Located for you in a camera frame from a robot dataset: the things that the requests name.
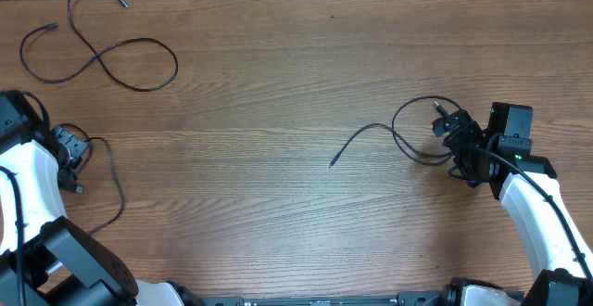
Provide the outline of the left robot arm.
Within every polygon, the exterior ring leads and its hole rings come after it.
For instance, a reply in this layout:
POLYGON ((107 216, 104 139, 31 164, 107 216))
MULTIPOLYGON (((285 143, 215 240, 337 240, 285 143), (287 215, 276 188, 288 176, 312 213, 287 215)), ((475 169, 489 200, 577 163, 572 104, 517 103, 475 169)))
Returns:
POLYGON ((49 126, 32 94, 1 94, 1 302, 4 305, 199 305, 186 287, 133 277, 67 218, 61 189, 86 144, 49 126))

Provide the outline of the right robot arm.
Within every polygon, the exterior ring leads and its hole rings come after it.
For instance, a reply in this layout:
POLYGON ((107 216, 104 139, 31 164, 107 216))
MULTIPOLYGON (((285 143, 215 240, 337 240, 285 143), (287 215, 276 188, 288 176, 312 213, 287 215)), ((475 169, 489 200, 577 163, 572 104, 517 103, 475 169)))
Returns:
POLYGON ((522 303, 591 304, 592 251, 563 204, 550 161, 531 153, 532 108, 495 102, 486 128, 464 109, 435 109, 433 131, 453 156, 450 176, 489 185, 517 228, 535 278, 522 303))

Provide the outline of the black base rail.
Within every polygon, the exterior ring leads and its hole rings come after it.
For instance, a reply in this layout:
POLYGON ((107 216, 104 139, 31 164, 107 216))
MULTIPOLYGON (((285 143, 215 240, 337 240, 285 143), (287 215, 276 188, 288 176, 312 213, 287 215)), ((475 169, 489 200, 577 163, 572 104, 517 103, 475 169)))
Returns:
POLYGON ((422 306, 422 305, 519 305, 524 293, 503 291, 493 287, 472 285, 456 290, 448 286, 442 291, 403 291, 393 296, 346 296, 244 299, 241 297, 197 297, 186 287, 173 282, 137 282, 140 306, 203 305, 203 306, 422 306))

